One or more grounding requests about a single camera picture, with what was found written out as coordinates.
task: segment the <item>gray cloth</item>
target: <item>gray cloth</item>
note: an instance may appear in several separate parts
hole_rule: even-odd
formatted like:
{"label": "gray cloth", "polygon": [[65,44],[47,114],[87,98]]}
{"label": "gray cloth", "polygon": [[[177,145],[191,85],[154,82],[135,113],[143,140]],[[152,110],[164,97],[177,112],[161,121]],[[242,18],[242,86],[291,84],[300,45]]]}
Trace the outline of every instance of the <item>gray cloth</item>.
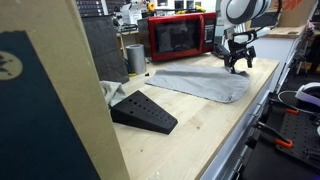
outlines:
{"label": "gray cloth", "polygon": [[228,103],[240,99],[247,91],[249,76],[230,74],[224,67],[174,64],[157,70],[146,84]]}
{"label": "gray cloth", "polygon": [[100,81],[100,86],[107,105],[114,106],[126,98],[126,93],[119,82]]}

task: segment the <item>pegboard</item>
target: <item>pegboard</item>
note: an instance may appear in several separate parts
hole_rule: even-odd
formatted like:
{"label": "pegboard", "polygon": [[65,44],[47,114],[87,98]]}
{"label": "pegboard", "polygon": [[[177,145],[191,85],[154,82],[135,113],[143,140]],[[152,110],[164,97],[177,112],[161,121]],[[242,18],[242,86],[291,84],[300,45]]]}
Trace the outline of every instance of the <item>pegboard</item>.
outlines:
{"label": "pegboard", "polygon": [[292,140],[293,147],[277,145],[276,149],[320,172],[320,158],[317,157],[320,154],[320,136],[317,134],[319,119],[311,117],[307,113],[286,113],[280,134]]}

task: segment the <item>electronic equipment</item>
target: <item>electronic equipment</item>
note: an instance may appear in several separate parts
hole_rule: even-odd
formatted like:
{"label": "electronic equipment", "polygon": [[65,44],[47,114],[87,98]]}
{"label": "electronic equipment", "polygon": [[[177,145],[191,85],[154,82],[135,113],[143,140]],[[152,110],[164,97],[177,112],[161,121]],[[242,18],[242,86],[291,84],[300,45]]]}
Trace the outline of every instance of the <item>electronic equipment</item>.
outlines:
{"label": "electronic equipment", "polygon": [[213,50],[216,13],[157,16],[138,20],[140,41],[151,61],[165,61]]}

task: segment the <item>wooden table surface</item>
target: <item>wooden table surface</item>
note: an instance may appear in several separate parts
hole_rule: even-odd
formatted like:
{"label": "wooden table surface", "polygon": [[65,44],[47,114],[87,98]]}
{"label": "wooden table surface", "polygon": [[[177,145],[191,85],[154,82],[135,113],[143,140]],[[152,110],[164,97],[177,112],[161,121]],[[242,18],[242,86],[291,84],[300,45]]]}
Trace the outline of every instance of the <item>wooden table surface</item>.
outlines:
{"label": "wooden table surface", "polygon": [[276,27],[263,37],[295,39],[305,31],[306,25],[299,27]]}
{"label": "wooden table surface", "polygon": [[200,178],[278,65],[278,61],[257,58],[253,68],[247,68],[246,60],[238,61],[236,69],[250,75],[250,87],[238,101],[223,104],[145,84],[157,69],[172,63],[223,66],[211,54],[150,63],[150,76],[141,74],[123,85],[127,95],[140,90],[178,120],[169,135],[114,123],[131,179]]}

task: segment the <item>white cable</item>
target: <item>white cable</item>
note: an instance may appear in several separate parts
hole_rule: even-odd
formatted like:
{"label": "white cable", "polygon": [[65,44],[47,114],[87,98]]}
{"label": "white cable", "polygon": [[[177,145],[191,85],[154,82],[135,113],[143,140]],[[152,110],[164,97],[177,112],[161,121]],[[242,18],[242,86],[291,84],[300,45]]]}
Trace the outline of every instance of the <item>white cable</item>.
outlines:
{"label": "white cable", "polygon": [[291,108],[293,108],[293,109],[299,110],[299,111],[301,111],[301,112],[305,112],[305,113],[308,113],[308,114],[313,114],[313,115],[316,115],[316,116],[319,116],[319,115],[320,115],[319,113],[312,112],[312,111],[307,111],[307,110],[304,110],[304,109],[300,109],[300,108],[297,108],[297,107],[295,107],[295,106],[292,106],[292,105],[289,105],[289,104],[285,103],[285,102],[280,98],[281,94],[283,94],[283,93],[297,93],[297,91],[289,91],[289,90],[288,90],[288,91],[282,91],[282,92],[280,92],[280,93],[278,94],[278,99],[279,99],[279,101],[280,101],[281,103],[283,103],[283,104],[285,104],[285,105],[287,105],[287,106],[289,106],[289,107],[291,107]]}

